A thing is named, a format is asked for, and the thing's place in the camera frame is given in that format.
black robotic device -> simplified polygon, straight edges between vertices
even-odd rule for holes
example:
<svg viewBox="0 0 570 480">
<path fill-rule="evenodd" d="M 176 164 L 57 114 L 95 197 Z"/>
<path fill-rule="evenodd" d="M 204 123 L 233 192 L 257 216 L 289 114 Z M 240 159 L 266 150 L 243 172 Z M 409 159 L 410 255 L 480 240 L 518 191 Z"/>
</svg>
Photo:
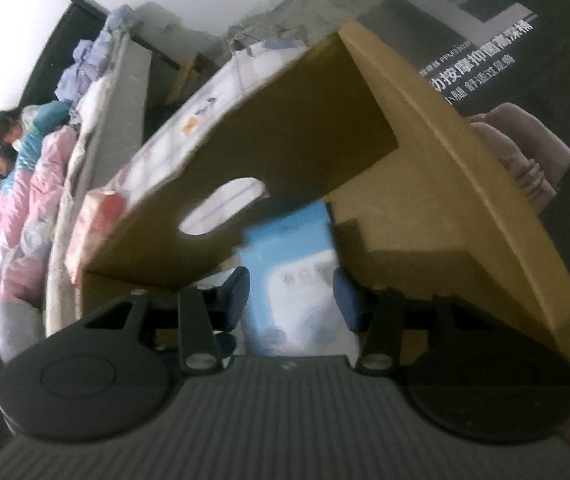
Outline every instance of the black robotic device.
<svg viewBox="0 0 570 480">
<path fill-rule="evenodd" d="M 182 290 L 177 304 L 144 290 L 118 298 L 6 365 L 6 420 L 18 434 L 68 443 L 139 427 L 190 378 L 223 371 L 214 331 L 236 326 L 248 293 L 249 272 L 239 267 L 220 287 Z M 505 444 L 546 438 L 570 418 L 570 364 L 466 301 L 375 292 L 340 270 L 334 295 L 350 330 L 367 334 L 356 371 L 391 378 L 446 430 Z M 158 328 L 178 329 L 173 368 L 152 348 Z M 405 328 L 427 330 L 430 348 L 401 367 Z"/>
</svg>

bed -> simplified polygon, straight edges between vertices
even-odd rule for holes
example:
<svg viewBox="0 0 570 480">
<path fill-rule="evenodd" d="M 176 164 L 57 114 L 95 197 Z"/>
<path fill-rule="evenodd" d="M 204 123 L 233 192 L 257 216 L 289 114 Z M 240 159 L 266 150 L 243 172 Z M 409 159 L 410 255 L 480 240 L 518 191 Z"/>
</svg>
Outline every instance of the bed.
<svg viewBox="0 0 570 480">
<path fill-rule="evenodd" d="M 76 45 L 80 40 L 93 40 L 103 27 L 107 15 L 104 9 L 91 0 L 70 1 L 71 5 L 34 66 L 20 98 L 21 107 L 55 100 L 54 91 L 63 71 L 74 63 L 72 53 Z M 75 320 L 76 294 L 65 269 L 64 257 L 82 200 L 88 190 L 110 181 L 143 144 L 152 57 L 178 68 L 171 59 L 128 32 L 113 33 L 112 41 L 107 70 L 91 84 L 76 106 L 76 121 L 80 119 L 81 125 L 78 138 L 72 142 L 73 148 L 70 147 L 64 182 L 59 186 L 62 191 L 60 207 L 58 216 L 54 216 L 57 219 L 49 238 L 51 251 L 48 260 L 44 261 L 44 297 L 28 301 L 33 311 L 29 322 L 25 323 L 24 316 L 15 315 L 6 323 L 5 333 L 25 333 L 25 325 L 34 325 L 34 318 L 42 325 L 37 308 L 42 310 L 46 335 Z M 26 339 L 30 338 L 33 338 L 32 333 Z M 12 352 L 20 350 L 11 348 L 9 353 L 4 356 L 1 353 L 1 356 L 6 360 L 12 357 Z"/>
</svg>

gray fabric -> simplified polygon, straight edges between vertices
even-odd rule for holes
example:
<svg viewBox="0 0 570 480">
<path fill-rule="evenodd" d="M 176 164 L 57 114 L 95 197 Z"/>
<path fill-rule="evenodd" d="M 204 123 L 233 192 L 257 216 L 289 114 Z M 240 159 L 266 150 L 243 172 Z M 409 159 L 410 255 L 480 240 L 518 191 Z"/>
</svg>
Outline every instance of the gray fabric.
<svg viewBox="0 0 570 480">
<path fill-rule="evenodd" d="M 23 300 L 0 302 L 0 357 L 16 357 L 45 338 L 42 313 Z"/>
<path fill-rule="evenodd" d="M 237 357 L 186 381 L 164 412 L 103 442 L 18 437 L 0 480 L 565 480 L 559 437 L 489 446 L 440 430 L 387 378 L 343 357 Z"/>
<path fill-rule="evenodd" d="M 130 41 L 81 173 L 80 179 L 87 179 L 87 190 L 107 184 L 142 146 L 150 64 L 151 53 Z"/>
</svg>

black circular pad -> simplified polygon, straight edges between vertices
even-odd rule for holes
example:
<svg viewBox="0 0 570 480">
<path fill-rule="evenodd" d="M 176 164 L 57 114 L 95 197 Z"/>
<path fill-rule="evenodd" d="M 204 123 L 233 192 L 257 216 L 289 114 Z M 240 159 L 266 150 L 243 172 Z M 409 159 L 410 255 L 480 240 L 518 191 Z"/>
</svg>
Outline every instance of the black circular pad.
<svg viewBox="0 0 570 480">
<path fill-rule="evenodd" d="M 5 365 L 0 408 L 22 434 L 88 441 L 141 424 L 169 389 L 164 363 L 122 331 L 71 328 Z"/>
<path fill-rule="evenodd" d="M 429 350 L 408 391 L 433 422 L 487 442 L 545 438 L 570 418 L 570 364 L 525 337 L 477 331 Z"/>
</svg>

blue package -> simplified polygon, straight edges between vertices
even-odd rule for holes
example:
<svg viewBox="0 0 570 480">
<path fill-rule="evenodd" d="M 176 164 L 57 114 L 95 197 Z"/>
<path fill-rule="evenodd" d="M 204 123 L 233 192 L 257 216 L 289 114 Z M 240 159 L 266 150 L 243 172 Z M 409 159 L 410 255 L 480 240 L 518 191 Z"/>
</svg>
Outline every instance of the blue package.
<svg viewBox="0 0 570 480">
<path fill-rule="evenodd" d="M 338 258 L 326 205 L 313 203 L 248 228 L 239 263 L 251 287 L 245 323 L 252 346 L 267 355 L 347 355 L 359 345 L 334 301 Z"/>
</svg>

